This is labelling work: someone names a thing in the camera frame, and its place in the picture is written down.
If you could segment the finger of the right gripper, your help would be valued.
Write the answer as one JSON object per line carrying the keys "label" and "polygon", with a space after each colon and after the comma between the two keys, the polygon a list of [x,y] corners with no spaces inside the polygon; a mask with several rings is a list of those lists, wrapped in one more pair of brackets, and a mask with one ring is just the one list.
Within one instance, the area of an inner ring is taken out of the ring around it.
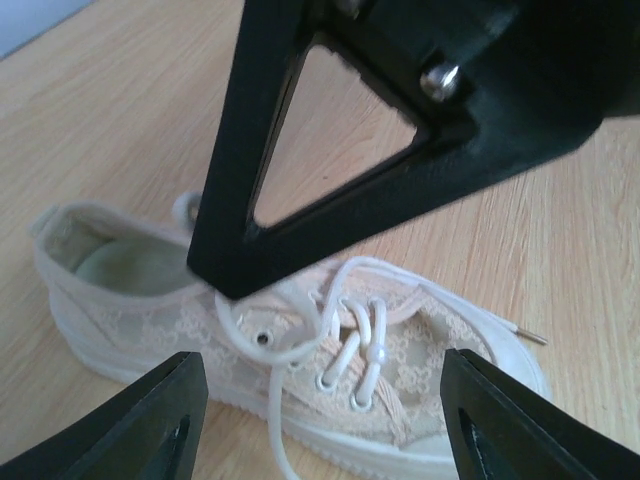
{"label": "finger of the right gripper", "polygon": [[[226,297],[265,289],[467,193],[444,159],[475,133],[457,62],[386,32],[378,1],[248,1],[188,254]],[[343,58],[416,134],[403,150],[271,225],[256,206],[309,51]]]}

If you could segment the white lace sneaker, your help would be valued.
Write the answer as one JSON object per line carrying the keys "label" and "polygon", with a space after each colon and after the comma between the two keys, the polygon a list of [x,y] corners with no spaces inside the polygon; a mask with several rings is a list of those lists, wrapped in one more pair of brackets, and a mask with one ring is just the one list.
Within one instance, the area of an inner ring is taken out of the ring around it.
{"label": "white lace sneaker", "polygon": [[33,225],[35,265],[58,330],[91,370],[132,383],[180,351],[203,358],[211,399],[367,479],[457,475],[440,398],[444,356],[469,349],[549,398],[527,333],[377,258],[326,260],[240,301],[187,269],[200,196],[170,231],[95,202]]}

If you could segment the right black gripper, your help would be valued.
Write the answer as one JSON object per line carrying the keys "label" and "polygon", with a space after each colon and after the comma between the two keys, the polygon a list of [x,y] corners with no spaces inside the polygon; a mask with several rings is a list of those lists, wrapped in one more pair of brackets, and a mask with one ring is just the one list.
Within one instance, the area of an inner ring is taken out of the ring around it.
{"label": "right black gripper", "polygon": [[359,193],[468,193],[639,111],[635,1],[318,1],[315,40],[414,124]]}

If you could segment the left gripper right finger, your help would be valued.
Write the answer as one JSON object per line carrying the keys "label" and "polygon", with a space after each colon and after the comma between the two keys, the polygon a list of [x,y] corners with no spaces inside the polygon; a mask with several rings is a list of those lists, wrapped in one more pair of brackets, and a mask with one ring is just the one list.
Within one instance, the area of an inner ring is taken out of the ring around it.
{"label": "left gripper right finger", "polygon": [[639,455],[475,352],[445,353],[440,395],[461,479],[637,479]]}

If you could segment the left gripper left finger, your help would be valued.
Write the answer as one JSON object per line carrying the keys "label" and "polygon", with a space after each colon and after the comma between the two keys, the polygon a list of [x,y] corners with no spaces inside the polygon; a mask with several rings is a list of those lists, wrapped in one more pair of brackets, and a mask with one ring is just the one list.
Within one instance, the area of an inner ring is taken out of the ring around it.
{"label": "left gripper left finger", "polygon": [[190,479],[208,387],[179,352],[58,434],[1,466],[3,479]]}

